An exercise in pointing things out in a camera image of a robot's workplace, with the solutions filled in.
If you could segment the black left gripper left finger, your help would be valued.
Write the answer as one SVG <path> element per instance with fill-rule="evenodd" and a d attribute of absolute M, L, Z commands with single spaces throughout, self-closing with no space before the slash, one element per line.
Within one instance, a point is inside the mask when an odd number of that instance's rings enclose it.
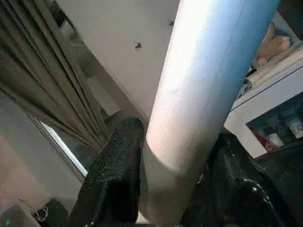
<path fill-rule="evenodd" d="M 91 164 L 69 215 L 71 227 L 130 227 L 138 218 L 144 125 L 126 118 Z"/>

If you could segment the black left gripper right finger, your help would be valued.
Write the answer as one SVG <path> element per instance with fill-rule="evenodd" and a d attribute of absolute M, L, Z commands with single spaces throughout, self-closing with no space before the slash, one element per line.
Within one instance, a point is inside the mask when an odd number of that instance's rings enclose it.
<path fill-rule="evenodd" d="M 238 139 L 222 133 L 182 216 L 184 227 L 295 227 L 281 193 Z"/>

